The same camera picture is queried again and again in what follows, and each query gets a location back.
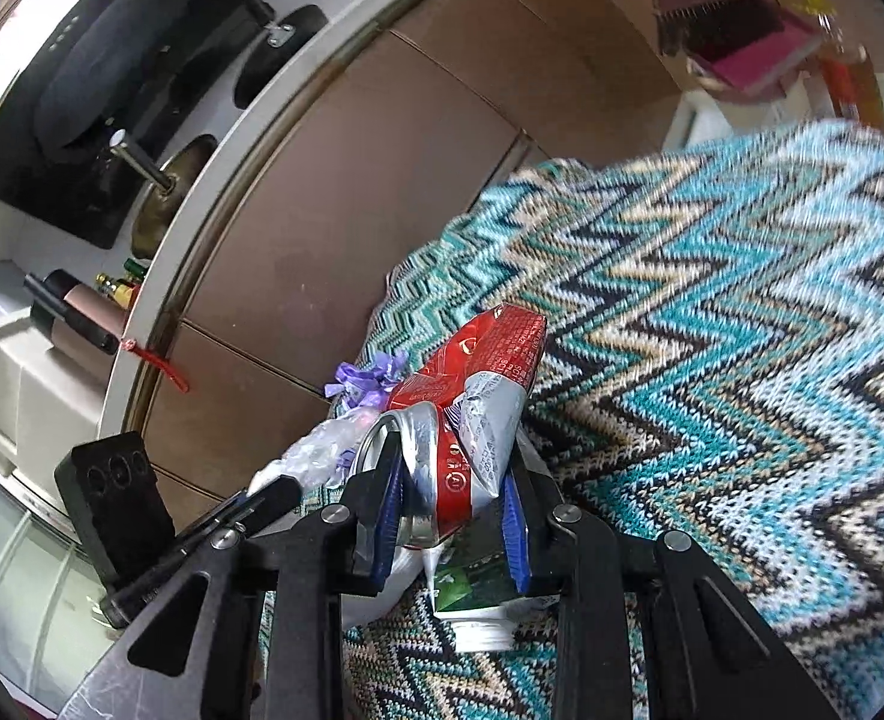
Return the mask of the pink black thermos bottle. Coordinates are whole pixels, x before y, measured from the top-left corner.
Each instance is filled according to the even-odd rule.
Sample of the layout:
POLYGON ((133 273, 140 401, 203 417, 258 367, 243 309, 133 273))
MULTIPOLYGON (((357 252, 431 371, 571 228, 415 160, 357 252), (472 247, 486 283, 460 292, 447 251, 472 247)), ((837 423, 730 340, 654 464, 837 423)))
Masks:
POLYGON ((126 312, 116 302, 60 268, 44 278, 26 273, 23 288, 32 298, 30 322, 51 343, 75 338, 102 355, 118 353, 126 312))

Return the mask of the maroon dustpan with broom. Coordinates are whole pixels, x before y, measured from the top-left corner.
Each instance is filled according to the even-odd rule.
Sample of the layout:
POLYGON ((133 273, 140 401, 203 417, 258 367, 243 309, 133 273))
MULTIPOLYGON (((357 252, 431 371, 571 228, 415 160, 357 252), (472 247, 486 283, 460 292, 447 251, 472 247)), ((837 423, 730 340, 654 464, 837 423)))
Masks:
POLYGON ((772 0, 654 0, 658 48, 682 54, 743 98, 769 93, 804 64, 821 37, 772 0))

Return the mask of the green white milk pouch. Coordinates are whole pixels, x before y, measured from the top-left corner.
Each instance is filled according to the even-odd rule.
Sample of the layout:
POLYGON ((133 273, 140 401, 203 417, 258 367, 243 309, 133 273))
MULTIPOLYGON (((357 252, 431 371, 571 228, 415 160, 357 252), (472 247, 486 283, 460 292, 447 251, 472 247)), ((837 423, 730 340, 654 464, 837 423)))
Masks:
POLYGON ((458 653, 508 652, 523 622, 558 603, 557 596, 529 598, 518 592, 494 509, 422 557, 433 614, 450 626, 458 653))

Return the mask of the crushed red soda can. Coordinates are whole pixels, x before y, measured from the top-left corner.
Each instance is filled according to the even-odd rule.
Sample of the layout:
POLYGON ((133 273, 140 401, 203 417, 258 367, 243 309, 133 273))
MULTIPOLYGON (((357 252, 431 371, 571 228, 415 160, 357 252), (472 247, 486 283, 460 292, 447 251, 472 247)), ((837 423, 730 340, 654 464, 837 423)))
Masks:
POLYGON ((437 546, 496 499, 442 406, 422 401, 382 413, 360 442, 352 471, 375 470, 385 447, 389 461, 401 466, 398 541, 408 548, 437 546))

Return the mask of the yellow cap oil bottle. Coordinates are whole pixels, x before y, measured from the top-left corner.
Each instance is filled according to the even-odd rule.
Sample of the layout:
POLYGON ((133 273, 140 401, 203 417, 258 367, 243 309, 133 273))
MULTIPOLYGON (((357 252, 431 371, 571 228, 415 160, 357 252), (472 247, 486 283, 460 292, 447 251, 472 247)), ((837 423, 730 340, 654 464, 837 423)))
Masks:
POLYGON ((829 0, 803 0, 800 10, 823 33, 817 63, 835 115, 884 135, 883 96, 867 48, 846 36, 829 0))

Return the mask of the brown kitchen cabinet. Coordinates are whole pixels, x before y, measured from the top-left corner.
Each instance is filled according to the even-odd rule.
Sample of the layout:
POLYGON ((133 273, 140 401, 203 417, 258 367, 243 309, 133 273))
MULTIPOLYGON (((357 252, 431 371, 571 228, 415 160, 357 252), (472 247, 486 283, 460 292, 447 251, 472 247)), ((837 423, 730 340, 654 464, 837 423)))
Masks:
POLYGON ((652 0, 389 0, 281 115, 215 205, 136 397, 178 525, 325 416, 388 271, 520 164, 663 142, 681 93, 652 0))

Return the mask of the zigzag knit rug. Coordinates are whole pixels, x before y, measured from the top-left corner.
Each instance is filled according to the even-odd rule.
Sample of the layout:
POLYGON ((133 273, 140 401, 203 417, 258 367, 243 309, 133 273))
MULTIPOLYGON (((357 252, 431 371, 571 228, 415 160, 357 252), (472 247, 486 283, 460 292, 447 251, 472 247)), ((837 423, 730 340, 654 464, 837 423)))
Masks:
POLYGON ((884 707, 884 137, 764 128, 486 188, 393 268, 347 359, 546 319, 523 426, 618 532, 678 528, 844 718, 884 707))

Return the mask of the purple ribbon plastic wrapper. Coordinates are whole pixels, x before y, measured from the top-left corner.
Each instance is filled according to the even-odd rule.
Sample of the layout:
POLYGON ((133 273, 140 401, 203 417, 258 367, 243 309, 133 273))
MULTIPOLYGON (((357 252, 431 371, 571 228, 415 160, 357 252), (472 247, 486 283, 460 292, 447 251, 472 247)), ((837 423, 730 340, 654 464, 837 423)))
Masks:
POLYGON ((294 442, 281 457, 254 473, 248 496, 268 488, 281 476, 297 481, 304 493, 316 488, 341 488, 350 475, 360 440, 388 408, 389 395, 409 369, 409 356, 375 353, 365 364, 341 362, 334 380, 325 385, 325 397, 334 405, 334 415, 302 439, 294 442))

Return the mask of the white countertop appliance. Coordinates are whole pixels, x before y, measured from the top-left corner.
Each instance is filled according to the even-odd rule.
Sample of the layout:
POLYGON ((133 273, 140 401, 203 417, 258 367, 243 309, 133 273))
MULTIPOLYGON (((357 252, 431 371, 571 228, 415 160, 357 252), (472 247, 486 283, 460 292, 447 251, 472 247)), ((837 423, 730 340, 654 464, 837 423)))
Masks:
POLYGON ((55 470, 97 438, 105 385, 63 355, 23 309, 0 317, 0 468, 51 504, 55 470))

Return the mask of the red silver snack wrapper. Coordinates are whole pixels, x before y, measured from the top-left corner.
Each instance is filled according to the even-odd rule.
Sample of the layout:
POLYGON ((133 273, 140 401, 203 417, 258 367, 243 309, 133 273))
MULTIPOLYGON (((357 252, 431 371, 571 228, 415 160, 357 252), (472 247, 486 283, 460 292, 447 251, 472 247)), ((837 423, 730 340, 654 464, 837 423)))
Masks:
POLYGON ((496 499, 545 341, 546 319, 538 312, 513 304, 484 310, 394 388, 389 406, 439 406, 474 481, 496 499))

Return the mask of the black frying pan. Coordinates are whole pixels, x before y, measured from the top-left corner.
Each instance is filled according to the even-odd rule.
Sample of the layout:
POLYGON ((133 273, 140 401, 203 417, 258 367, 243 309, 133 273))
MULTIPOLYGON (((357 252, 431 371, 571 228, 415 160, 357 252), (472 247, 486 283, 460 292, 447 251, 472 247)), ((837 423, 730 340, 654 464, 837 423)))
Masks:
POLYGON ((266 28, 241 67, 233 87, 233 104, 247 107, 258 98, 272 78, 328 24, 328 16, 318 5, 304 5, 266 28))

